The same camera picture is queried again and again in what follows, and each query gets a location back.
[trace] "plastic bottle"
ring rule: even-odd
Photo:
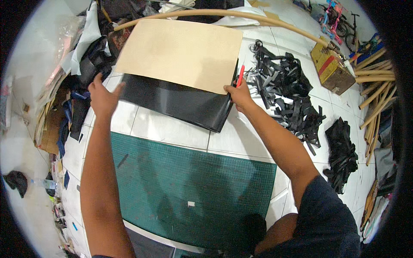
[[[56,189],[57,183],[53,180],[35,178],[31,180],[33,185],[44,187],[46,189]]]

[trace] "person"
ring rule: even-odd
[[[98,74],[89,85],[96,120],[81,177],[84,227],[92,256],[135,257],[122,221],[110,140],[111,117],[125,83],[111,93],[101,78]],[[252,100],[245,80],[238,88],[224,88],[290,178],[298,210],[274,223],[255,246],[254,256],[359,256],[360,238],[350,210],[318,173],[300,140]]]

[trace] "dark blue t-shirt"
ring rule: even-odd
[[[359,257],[360,237],[349,208],[322,176],[307,186],[293,239],[256,256]]]

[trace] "hand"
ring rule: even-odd
[[[110,93],[102,85],[102,74],[98,73],[91,84],[89,84],[90,106],[95,112],[96,118],[111,118],[118,106],[119,96],[122,93],[125,83],[122,82],[116,86],[113,93]]]
[[[225,85],[224,90],[231,94],[231,99],[235,103],[235,107],[243,114],[245,114],[246,109],[255,104],[249,93],[247,82],[244,79],[242,79],[241,85],[238,88]]]

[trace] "beige paper sheet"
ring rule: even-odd
[[[116,71],[227,94],[242,31],[190,21],[138,22],[124,45]]]

